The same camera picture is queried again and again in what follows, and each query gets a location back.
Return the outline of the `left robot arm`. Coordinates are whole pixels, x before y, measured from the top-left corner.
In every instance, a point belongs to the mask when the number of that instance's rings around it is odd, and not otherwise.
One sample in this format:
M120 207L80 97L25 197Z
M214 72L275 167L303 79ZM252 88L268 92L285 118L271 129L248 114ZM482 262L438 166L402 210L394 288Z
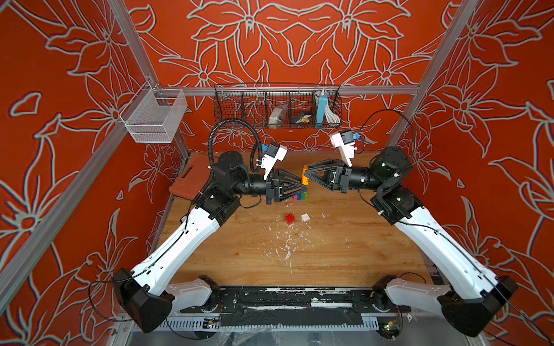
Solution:
M193 200L186 220L162 245L132 270L121 268L112 284L120 306L144 333L156 330L171 314L193 307L211 311L219 303L219 286L202 275L173 285L171 280L184 262L241 206L245 195L281 203L307 191L301 177L276 169L287 147L272 143L264 151L260 173L251 173L236 151L211 161L210 176Z

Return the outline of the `red lego brick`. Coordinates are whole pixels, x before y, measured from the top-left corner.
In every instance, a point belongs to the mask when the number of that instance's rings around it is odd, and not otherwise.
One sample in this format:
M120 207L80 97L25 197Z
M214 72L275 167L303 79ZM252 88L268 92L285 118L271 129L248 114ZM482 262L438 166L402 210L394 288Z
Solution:
M296 219L292 213L289 213L285 216L284 220L287 226L292 226L294 225Z

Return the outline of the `orange lego brick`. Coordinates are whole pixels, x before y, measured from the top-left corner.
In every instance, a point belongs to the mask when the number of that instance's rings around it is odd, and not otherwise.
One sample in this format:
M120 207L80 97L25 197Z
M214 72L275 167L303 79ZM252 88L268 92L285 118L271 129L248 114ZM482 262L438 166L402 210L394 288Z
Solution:
M309 184L309 178L306 176L306 171L307 171L307 166L304 166L302 170L302 184L304 186L308 186Z

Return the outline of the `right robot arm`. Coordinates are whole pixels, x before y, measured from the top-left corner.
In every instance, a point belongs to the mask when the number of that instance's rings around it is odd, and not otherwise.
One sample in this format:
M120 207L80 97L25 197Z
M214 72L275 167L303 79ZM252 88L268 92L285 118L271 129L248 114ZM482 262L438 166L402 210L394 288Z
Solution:
M328 159L308 165L303 175L330 191L374 191L371 206L410 238L447 279L445 285L428 285L385 275L372 287L376 309L388 311L409 306L446 319L468 337L477 337L509 303L517 284L507 275L497 276L474 258L437 223L421 200L402 185L412 169L402 149L387 147L367 167Z

